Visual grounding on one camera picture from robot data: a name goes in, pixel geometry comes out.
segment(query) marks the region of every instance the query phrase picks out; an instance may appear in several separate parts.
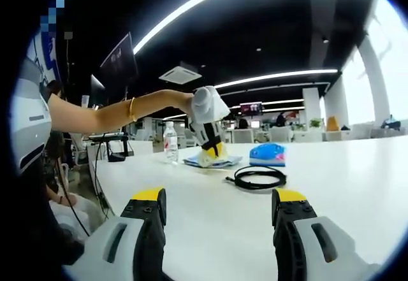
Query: blue object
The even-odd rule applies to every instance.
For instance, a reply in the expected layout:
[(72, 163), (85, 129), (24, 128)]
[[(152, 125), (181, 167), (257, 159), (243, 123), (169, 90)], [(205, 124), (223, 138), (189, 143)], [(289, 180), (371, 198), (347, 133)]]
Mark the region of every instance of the blue object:
[(285, 148), (275, 143), (265, 143), (249, 152), (249, 164), (253, 166), (285, 166)]
[[(206, 168), (226, 168), (228, 166), (234, 166), (238, 164), (239, 162), (241, 162), (241, 160), (242, 160), (242, 157), (229, 155), (226, 160), (218, 160)], [(183, 162), (186, 165), (195, 166), (196, 168), (202, 168), (198, 164), (198, 155), (184, 159)]]

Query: water bottle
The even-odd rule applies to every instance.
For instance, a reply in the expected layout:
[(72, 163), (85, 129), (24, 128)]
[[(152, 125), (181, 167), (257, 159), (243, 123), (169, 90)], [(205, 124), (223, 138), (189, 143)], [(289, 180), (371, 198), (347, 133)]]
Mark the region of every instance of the water bottle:
[(174, 122), (166, 122), (163, 141), (167, 161), (170, 163), (177, 163), (179, 161), (179, 148), (177, 146), (177, 133), (176, 130), (174, 130)]

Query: black ceiling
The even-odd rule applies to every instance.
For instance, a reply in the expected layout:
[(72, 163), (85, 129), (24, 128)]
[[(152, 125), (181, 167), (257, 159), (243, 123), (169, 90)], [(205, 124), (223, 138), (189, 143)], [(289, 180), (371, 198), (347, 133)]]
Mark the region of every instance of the black ceiling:
[[(70, 81), (86, 89), (89, 75), (131, 32), (137, 44), (158, 22), (188, 0), (74, 0), (63, 25), (72, 28)], [(359, 43), (372, 0), (206, 0), (153, 37), (136, 55), (140, 79), (133, 95), (171, 88), (190, 91), (248, 77), (305, 69), (341, 69)], [(65, 57), (65, 47), (58, 47)], [(180, 61), (203, 78), (183, 86), (158, 77)], [(221, 94), (292, 83), (327, 82), (336, 75), (275, 78), (220, 89)], [(277, 87), (224, 96), (228, 105), (302, 98), (302, 87)], [(166, 110), (156, 116), (178, 112)]]

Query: gold bracelet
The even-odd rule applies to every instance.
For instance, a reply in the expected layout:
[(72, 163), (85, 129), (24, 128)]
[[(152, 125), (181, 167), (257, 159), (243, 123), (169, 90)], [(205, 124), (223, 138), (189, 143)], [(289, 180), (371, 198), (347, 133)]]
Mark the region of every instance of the gold bracelet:
[(133, 121), (136, 122), (137, 119), (135, 118), (135, 115), (133, 114), (133, 101), (135, 100), (135, 98), (133, 97), (132, 100), (130, 101), (130, 105), (129, 105), (129, 118)]

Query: air vent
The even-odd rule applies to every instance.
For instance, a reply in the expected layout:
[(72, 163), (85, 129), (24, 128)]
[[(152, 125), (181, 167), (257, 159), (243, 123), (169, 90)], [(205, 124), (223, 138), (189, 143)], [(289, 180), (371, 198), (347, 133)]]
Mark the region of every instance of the air vent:
[(201, 75), (197, 74), (189, 69), (183, 68), (182, 66), (176, 66), (175, 68), (169, 70), (165, 74), (161, 75), (159, 79), (165, 80), (167, 82), (176, 83), (178, 85), (183, 85), (187, 82), (200, 78)]

